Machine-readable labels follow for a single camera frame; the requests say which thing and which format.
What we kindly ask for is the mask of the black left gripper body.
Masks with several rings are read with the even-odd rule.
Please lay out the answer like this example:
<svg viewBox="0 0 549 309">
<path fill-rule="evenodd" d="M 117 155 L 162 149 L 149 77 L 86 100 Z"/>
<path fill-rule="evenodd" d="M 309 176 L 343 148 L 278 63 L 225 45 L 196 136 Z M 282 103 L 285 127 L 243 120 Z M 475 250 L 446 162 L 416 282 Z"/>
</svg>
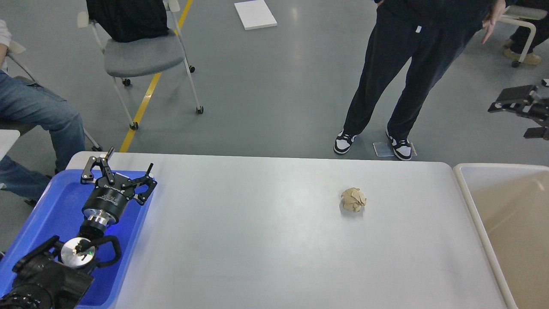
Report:
<svg viewBox="0 0 549 309">
<path fill-rule="evenodd" d="M 135 188 L 129 186 L 129 178 L 114 174 L 115 184 L 109 184 L 106 177 L 96 181 L 95 188 L 82 208 L 84 218 L 98 217 L 100 224 L 117 224 L 129 200 L 135 195 Z"/>
</svg>

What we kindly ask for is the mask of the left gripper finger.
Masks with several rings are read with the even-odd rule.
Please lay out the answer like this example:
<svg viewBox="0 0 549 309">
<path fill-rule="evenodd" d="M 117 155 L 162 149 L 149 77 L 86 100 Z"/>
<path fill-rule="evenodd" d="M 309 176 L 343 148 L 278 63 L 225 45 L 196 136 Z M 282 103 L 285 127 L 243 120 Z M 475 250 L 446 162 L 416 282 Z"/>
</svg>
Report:
<svg viewBox="0 0 549 309">
<path fill-rule="evenodd" d="M 153 165 L 153 163 L 149 164 L 149 167 L 143 176 L 125 181 L 126 200 L 135 200 L 139 205 L 144 205 L 145 202 L 147 202 L 157 185 L 157 181 L 151 176 Z M 136 193 L 137 188 L 143 186 L 146 187 L 146 190 Z"/>
<path fill-rule="evenodd" d="M 94 184 L 95 183 L 95 178 L 94 178 L 94 174 L 92 173 L 92 169 L 94 167 L 98 167 L 102 173 L 102 177 L 106 177 L 107 178 L 107 183 L 108 184 L 115 184 L 115 176 L 114 176 L 114 173 L 112 172 L 109 164 L 108 164 L 108 160 L 109 158 L 111 157 L 112 153 L 115 151 L 115 147 L 112 146 L 107 154 L 104 156 L 104 157 L 101 157 L 101 156 L 91 156 L 82 173 L 81 173 L 81 178 L 80 178 L 80 183 L 81 184 Z"/>
</svg>

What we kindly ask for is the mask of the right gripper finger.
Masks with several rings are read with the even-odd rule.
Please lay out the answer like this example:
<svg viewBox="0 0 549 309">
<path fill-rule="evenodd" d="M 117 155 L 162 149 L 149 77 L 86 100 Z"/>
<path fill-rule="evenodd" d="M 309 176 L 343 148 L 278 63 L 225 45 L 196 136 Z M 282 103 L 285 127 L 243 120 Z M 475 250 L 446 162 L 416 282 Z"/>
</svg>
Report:
<svg viewBox="0 0 549 309">
<path fill-rule="evenodd" d="M 523 137 L 525 139 L 541 138 L 549 141 L 549 127 L 532 127 L 528 128 Z"/>
<path fill-rule="evenodd" d="M 538 89 L 535 85 L 503 89 L 488 108 L 488 112 L 507 111 L 523 118 L 542 118 L 542 106 L 537 102 Z"/>
</svg>

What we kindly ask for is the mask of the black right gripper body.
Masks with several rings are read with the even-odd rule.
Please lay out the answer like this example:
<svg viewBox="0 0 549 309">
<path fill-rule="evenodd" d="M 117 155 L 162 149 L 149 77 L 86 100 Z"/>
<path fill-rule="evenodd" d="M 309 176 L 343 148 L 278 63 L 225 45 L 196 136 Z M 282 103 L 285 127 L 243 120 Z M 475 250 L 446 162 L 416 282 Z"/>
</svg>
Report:
<svg viewBox="0 0 549 309">
<path fill-rule="evenodd" d="M 549 101 L 548 98 L 537 100 L 537 122 L 543 127 L 549 126 Z"/>
</svg>

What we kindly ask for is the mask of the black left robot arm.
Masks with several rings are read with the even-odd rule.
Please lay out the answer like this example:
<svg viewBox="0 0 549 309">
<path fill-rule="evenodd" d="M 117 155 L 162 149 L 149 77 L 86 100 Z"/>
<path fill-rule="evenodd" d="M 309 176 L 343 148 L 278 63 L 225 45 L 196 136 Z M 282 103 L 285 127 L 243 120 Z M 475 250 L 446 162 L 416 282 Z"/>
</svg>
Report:
<svg viewBox="0 0 549 309">
<path fill-rule="evenodd" d="M 1 260 L 3 309 L 107 309 L 118 293 L 157 185 L 113 171 L 107 154 L 47 186 Z"/>
</svg>

